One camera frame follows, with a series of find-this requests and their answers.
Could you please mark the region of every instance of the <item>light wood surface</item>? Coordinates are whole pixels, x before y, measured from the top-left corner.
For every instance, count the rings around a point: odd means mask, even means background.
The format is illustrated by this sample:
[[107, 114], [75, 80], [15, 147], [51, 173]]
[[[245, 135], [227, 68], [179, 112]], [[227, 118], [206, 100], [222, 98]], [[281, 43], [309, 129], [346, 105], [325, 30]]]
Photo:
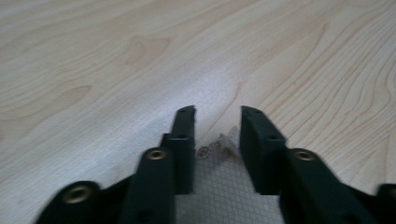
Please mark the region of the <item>light wood surface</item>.
[[197, 147], [264, 111], [349, 185], [396, 182], [395, 1], [0, 2], [0, 223], [130, 175], [197, 108]]

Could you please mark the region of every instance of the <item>wood grain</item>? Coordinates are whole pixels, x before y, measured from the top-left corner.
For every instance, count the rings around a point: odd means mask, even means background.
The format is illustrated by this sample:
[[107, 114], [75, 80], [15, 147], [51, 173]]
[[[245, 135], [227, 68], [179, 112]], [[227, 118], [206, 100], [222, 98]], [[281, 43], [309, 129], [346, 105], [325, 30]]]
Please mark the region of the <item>wood grain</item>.
[[106, 187], [196, 105], [197, 147], [263, 110], [367, 192], [396, 182], [391, 0], [0, 2], [0, 223]]

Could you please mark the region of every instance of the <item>wooden table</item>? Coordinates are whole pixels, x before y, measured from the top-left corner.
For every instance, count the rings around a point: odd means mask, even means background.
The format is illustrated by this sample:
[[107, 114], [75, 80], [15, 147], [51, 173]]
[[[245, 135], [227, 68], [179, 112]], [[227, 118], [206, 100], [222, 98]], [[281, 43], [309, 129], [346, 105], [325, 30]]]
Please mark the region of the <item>wooden table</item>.
[[367, 192], [396, 182], [395, 1], [0, 3], [0, 223], [112, 185], [197, 108], [196, 146], [264, 111]]

